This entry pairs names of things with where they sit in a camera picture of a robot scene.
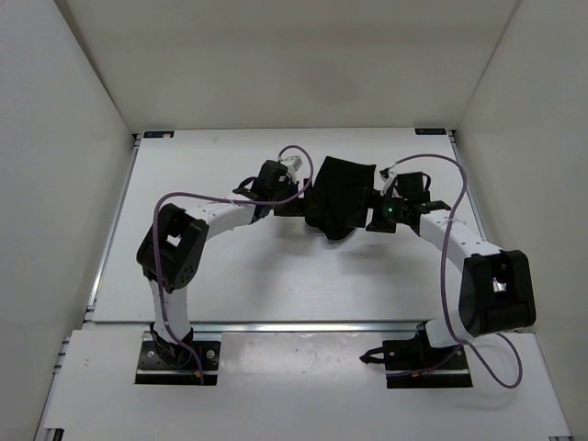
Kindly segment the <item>black skirt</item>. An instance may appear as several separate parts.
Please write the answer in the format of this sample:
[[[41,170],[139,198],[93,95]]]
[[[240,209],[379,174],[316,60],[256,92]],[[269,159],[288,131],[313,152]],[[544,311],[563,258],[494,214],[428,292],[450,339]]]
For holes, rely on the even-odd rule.
[[[376,166],[326,156],[305,193],[304,219],[330,241],[342,241],[364,228]]]

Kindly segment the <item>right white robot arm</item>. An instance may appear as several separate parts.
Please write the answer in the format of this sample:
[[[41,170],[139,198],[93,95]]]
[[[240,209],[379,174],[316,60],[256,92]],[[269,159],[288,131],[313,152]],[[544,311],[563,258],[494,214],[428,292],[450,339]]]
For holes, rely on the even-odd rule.
[[[433,200],[423,172],[394,176],[382,190],[363,189],[361,209],[370,211],[370,232],[409,227],[441,253],[441,264],[461,274],[452,293],[440,283],[441,317],[420,323],[413,338],[388,340],[382,351],[393,360],[414,360],[432,368],[449,352],[475,338],[529,327],[537,310],[527,256],[485,241],[462,223],[453,207]]]

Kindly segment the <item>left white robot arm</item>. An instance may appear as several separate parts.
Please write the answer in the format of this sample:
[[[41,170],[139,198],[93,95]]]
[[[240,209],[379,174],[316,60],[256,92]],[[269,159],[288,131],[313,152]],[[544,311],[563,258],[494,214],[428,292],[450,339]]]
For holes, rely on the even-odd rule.
[[[192,211],[170,203],[176,192],[157,202],[153,223],[137,252],[137,262],[153,294],[155,319],[150,333],[155,353],[172,369],[202,369],[192,348],[193,329],[187,316],[187,285],[198,271],[208,240],[254,224],[300,201],[311,180],[300,185],[298,156],[267,160],[258,176],[245,179],[226,198],[199,196]]]

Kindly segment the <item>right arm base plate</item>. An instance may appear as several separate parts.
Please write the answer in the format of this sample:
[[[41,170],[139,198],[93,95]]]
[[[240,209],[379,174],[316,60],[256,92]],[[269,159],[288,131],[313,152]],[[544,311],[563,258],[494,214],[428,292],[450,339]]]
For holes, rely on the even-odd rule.
[[[460,345],[432,347],[424,331],[411,339],[383,340],[380,347],[369,349],[359,360],[383,365],[390,390],[473,387],[464,349]]]

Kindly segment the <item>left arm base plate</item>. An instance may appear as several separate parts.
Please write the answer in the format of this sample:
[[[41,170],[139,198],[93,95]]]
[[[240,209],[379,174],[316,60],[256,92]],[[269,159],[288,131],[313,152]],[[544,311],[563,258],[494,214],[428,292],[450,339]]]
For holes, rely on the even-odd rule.
[[[137,385],[216,386],[221,361],[219,334],[188,334],[183,346],[167,345],[144,332],[136,365],[134,382]]]

